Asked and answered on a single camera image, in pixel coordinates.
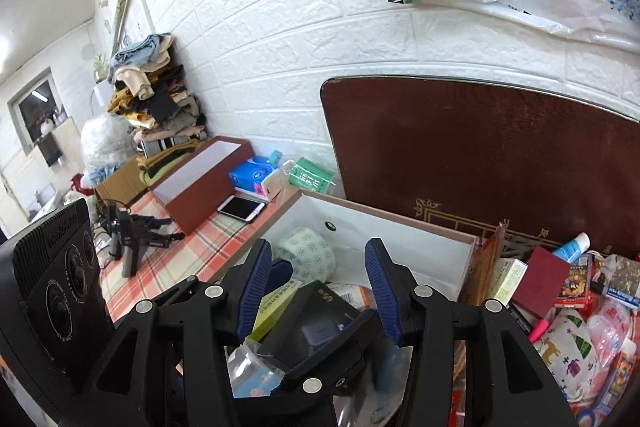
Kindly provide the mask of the patterned tape roll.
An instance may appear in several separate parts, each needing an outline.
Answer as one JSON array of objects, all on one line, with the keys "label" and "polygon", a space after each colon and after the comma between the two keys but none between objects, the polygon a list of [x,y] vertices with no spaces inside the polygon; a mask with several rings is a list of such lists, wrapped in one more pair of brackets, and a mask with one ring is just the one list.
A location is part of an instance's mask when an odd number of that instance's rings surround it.
[{"label": "patterned tape roll", "polygon": [[326,283],[336,269],[334,252],[316,231],[299,227],[274,247],[276,256],[291,263],[294,280],[304,284]]}]

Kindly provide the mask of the large cardboard storage box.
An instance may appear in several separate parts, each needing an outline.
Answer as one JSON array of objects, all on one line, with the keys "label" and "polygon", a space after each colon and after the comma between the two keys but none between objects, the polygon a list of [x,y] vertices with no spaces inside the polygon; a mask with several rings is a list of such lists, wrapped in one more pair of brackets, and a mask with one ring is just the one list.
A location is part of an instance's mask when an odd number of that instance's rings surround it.
[{"label": "large cardboard storage box", "polygon": [[319,233],[334,252],[336,269],[327,282],[367,286],[364,246],[377,237],[393,262],[451,300],[460,295],[477,243],[473,235],[303,190],[296,190],[258,239],[267,239],[277,258],[274,247],[299,227]]}]

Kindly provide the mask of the plaid red blanket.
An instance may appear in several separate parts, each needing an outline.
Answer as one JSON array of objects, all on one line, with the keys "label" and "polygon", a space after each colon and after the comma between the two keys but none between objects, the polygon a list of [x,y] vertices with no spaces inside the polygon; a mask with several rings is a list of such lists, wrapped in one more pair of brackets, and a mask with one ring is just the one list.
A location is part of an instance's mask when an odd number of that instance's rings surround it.
[{"label": "plaid red blanket", "polygon": [[201,281],[222,277],[269,223],[277,219],[277,213],[295,193],[293,187],[281,192],[248,225],[214,213],[181,241],[167,248],[142,249],[139,268],[133,277],[122,276],[122,262],[110,255],[106,234],[96,234],[100,285],[111,318],[118,320],[138,301],[160,295],[190,275]]}]

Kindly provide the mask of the white smartphone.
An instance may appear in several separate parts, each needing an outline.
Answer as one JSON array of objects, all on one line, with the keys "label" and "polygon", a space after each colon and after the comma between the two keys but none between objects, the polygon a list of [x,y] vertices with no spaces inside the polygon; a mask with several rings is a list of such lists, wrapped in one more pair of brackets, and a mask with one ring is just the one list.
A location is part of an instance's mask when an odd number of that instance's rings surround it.
[{"label": "white smartphone", "polygon": [[233,195],[228,197],[218,208],[221,215],[250,223],[266,208],[266,203],[260,200]]}]

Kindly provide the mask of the black box in storage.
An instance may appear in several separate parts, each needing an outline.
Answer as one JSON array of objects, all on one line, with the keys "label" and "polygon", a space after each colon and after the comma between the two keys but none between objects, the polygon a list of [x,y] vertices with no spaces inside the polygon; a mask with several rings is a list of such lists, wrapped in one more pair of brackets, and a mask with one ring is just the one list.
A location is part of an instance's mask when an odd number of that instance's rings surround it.
[{"label": "black box in storage", "polygon": [[359,374],[382,337],[375,311],[360,311],[328,286],[314,282],[296,291],[258,353],[283,372],[282,390],[307,378],[331,386]]}]

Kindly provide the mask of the blue tissue pack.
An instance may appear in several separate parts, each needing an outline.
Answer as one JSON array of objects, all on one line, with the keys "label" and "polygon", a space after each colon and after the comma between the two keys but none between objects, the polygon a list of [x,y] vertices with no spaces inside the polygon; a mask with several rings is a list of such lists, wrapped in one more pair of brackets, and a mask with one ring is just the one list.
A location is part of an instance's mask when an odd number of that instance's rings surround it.
[{"label": "blue tissue pack", "polygon": [[229,172],[232,185],[239,191],[267,197],[268,180],[277,172],[277,168],[262,156],[254,156]]}]

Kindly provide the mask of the green tissue pack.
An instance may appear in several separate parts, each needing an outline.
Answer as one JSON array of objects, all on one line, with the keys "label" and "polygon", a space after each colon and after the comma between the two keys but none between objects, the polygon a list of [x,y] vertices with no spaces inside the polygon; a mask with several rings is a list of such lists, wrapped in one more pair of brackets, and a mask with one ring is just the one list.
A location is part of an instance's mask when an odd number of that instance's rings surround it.
[{"label": "green tissue pack", "polygon": [[333,185],[333,174],[301,157],[293,162],[288,182],[307,191],[328,194]]}]

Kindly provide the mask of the brown box lid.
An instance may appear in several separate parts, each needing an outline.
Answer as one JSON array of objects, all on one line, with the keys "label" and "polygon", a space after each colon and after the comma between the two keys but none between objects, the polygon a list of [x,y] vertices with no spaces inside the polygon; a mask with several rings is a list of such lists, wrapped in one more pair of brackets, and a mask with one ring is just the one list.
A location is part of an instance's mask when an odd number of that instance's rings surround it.
[{"label": "brown box lid", "polygon": [[253,156],[250,141],[217,136],[172,167],[150,191],[179,230],[189,235],[234,193],[230,171]]}]

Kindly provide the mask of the black handheld gripper on bed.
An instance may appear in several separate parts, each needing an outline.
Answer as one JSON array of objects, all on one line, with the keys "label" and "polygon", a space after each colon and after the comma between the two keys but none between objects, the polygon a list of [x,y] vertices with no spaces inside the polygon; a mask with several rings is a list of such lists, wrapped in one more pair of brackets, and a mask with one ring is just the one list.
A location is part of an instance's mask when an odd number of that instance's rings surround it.
[{"label": "black handheld gripper on bed", "polygon": [[99,207],[99,225],[111,237],[110,255],[122,262],[122,277],[134,277],[144,247],[168,248],[186,237],[182,232],[160,233],[171,218],[157,218],[131,213],[109,200]]}]

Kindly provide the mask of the small maroon box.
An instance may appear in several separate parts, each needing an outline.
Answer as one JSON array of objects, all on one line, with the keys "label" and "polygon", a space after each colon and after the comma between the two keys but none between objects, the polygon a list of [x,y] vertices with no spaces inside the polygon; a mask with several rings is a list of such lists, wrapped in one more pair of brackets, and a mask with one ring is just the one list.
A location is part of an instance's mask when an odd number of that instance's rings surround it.
[{"label": "small maroon box", "polygon": [[554,307],[568,273],[570,265],[566,261],[537,246],[528,258],[526,272],[512,301],[542,319]]}]

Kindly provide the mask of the dark brown headboard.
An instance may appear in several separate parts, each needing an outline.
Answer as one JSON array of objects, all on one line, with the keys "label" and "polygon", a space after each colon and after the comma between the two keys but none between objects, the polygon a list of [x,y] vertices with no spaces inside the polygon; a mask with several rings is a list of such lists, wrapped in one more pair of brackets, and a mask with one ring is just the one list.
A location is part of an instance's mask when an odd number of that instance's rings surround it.
[{"label": "dark brown headboard", "polygon": [[478,233],[504,222],[603,254],[639,251],[639,124],[527,88],[356,76],[320,90],[348,199]]}]

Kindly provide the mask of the blue white tube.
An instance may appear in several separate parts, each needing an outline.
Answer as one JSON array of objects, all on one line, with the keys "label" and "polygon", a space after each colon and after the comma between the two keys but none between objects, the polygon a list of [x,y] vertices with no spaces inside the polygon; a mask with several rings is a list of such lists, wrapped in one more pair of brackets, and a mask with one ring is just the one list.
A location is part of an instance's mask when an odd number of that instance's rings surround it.
[{"label": "blue white tube", "polygon": [[563,260],[568,265],[572,265],[581,255],[589,251],[589,248],[590,238],[587,233],[582,232],[568,243],[552,251],[552,255]]}]

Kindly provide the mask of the printed fabric pouch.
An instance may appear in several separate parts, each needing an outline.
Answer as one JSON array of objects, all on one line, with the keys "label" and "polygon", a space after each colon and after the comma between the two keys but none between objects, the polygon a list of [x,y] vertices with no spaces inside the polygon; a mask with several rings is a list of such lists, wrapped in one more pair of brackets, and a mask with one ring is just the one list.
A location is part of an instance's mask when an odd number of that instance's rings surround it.
[{"label": "printed fabric pouch", "polygon": [[569,403],[588,395],[599,360],[587,321],[576,310],[563,309],[534,347]]}]

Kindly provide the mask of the pile of folded clothes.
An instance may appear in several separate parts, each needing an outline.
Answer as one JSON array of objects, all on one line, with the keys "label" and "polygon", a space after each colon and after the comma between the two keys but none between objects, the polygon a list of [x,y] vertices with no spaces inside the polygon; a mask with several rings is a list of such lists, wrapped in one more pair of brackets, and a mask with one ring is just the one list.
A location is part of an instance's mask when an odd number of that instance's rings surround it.
[{"label": "pile of folded clothes", "polygon": [[151,34],[117,51],[106,80],[113,87],[107,112],[128,124],[139,154],[150,157],[190,140],[206,139],[206,117],[186,87],[171,34]]}]

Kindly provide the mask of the pink plastic bottle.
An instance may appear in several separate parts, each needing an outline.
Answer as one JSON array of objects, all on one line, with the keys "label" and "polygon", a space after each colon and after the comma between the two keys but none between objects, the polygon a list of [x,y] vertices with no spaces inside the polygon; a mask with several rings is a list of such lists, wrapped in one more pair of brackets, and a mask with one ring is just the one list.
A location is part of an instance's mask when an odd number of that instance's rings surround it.
[{"label": "pink plastic bottle", "polygon": [[601,369],[607,369],[620,353],[631,324],[631,309],[611,298],[604,298],[590,315],[588,331]]}]

